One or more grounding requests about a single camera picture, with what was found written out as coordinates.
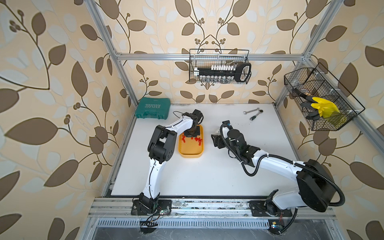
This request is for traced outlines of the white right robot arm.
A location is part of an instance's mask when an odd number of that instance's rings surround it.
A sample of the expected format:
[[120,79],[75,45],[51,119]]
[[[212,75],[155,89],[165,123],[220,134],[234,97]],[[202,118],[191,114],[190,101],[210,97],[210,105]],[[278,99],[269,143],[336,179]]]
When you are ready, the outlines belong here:
[[259,212],[277,216],[292,208],[309,207],[323,213],[334,205],[332,198],[337,193],[337,185],[317,162],[293,161],[269,154],[247,144],[244,135],[236,129],[224,127],[211,138],[214,147],[227,149],[229,156],[240,162],[247,176],[254,177],[259,170],[264,169],[296,184],[290,189],[273,190],[262,204],[255,206]]

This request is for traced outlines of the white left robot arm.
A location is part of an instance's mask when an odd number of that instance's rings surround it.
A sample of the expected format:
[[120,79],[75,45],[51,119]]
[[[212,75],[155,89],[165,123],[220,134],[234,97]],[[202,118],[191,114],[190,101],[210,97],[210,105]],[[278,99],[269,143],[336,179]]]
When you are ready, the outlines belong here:
[[149,175],[139,198],[133,201],[134,216],[167,215],[172,201],[160,200],[161,178],[167,162],[175,153],[176,145],[184,158],[199,158],[204,152],[204,115],[199,110],[182,113],[179,120],[168,126],[156,126],[148,146]]

